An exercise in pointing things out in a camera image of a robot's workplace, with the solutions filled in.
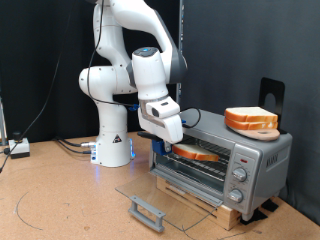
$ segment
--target metal pole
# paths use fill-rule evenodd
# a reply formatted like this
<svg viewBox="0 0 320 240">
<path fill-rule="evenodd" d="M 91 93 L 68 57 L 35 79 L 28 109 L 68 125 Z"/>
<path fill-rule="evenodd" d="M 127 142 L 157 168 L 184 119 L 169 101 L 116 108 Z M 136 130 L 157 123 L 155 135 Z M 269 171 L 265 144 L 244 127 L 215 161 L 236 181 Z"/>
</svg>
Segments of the metal pole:
<svg viewBox="0 0 320 240">
<path fill-rule="evenodd" d="M 4 118 L 3 118 L 3 111 L 2 111 L 2 99 L 0 97 L 0 132 L 1 132 L 1 138 L 2 138 L 2 142 L 1 145 L 2 146 L 6 146 L 7 145 L 7 141 L 6 141 L 6 134 L 4 132 Z"/>
<path fill-rule="evenodd" d="M 183 18 L 184 18 L 184 0 L 180 0 L 180 12 L 179 12 L 179 51 L 182 53 L 182 42 L 183 42 Z M 176 102 L 180 104 L 181 95 L 181 83 L 177 84 L 176 88 Z"/>
</svg>

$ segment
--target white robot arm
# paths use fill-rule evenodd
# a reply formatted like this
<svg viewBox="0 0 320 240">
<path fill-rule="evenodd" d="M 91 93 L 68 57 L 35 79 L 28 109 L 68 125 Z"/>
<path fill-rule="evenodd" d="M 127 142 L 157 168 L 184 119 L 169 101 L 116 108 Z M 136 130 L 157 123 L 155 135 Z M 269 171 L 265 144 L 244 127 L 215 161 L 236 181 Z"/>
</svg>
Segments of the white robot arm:
<svg viewBox="0 0 320 240">
<path fill-rule="evenodd" d="M 143 0 L 87 1 L 97 4 L 93 17 L 95 43 L 98 44 L 99 36 L 101 38 L 97 52 L 112 64 L 90 68 L 92 97 L 104 102 L 113 102 L 114 94 L 138 91 L 140 126 L 164 141 L 180 141 L 180 107 L 168 96 L 166 84 L 181 82 L 187 67 L 161 17 Z M 133 53 L 130 61 L 124 47 L 122 27 L 151 33 L 157 39 L 162 53 L 155 48 L 142 48 Z M 79 83 L 82 91 L 89 95 L 87 75 L 88 69 L 84 69 L 80 74 Z M 127 144 L 126 109 L 121 105 L 95 102 L 100 120 L 96 146 L 101 146 L 99 151 L 96 149 L 95 161 L 111 167 L 124 165 L 128 163 L 126 159 L 130 149 Z M 117 137 L 121 142 L 110 144 L 114 143 Z M 105 163 L 106 156 L 114 156 L 117 163 Z"/>
</svg>

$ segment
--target toaster oven control panel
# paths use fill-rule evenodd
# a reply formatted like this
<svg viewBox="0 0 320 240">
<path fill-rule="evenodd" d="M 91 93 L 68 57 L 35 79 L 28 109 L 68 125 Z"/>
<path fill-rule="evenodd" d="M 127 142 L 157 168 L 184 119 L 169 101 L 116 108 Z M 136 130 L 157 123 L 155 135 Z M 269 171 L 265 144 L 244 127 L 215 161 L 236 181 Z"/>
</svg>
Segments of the toaster oven control panel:
<svg viewBox="0 0 320 240">
<path fill-rule="evenodd" d="M 249 211 L 249 201 L 252 194 L 254 182 L 255 165 L 259 158 L 259 153 L 245 149 L 237 151 L 228 169 L 224 190 L 224 202 L 228 207 L 236 209 L 242 213 Z"/>
</svg>

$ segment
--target robot logo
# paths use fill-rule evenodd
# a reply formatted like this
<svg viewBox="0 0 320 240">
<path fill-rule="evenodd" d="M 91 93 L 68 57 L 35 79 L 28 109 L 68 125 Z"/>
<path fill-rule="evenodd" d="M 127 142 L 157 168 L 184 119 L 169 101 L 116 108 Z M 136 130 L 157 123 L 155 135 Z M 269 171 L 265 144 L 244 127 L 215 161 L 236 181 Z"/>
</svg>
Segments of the robot logo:
<svg viewBox="0 0 320 240">
<path fill-rule="evenodd" d="M 117 136 L 114 138 L 113 143 L 118 143 L 118 142 L 122 142 L 121 138 L 119 137 L 119 135 L 117 134 Z"/>
</svg>

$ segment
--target bread slice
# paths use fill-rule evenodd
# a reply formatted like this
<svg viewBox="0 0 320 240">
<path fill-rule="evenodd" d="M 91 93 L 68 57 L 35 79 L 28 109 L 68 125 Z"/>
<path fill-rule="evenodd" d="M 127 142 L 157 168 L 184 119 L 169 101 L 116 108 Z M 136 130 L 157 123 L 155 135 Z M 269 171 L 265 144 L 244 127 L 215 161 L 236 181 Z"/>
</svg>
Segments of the bread slice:
<svg viewBox="0 0 320 240">
<path fill-rule="evenodd" d="M 278 122 L 238 122 L 224 118 L 224 123 L 238 130 L 277 129 Z"/>
<path fill-rule="evenodd" d="M 215 161 L 219 160 L 219 156 L 205 150 L 198 145 L 191 144 L 175 144 L 172 146 L 172 151 L 182 157 L 200 160 L 200 161 Z"/>
<path fill-rule="evenodd" d="M 278 122 L 278 115 L 260 107 L 227 108 L 224 115 L 238 122 Z"/>
</svg>

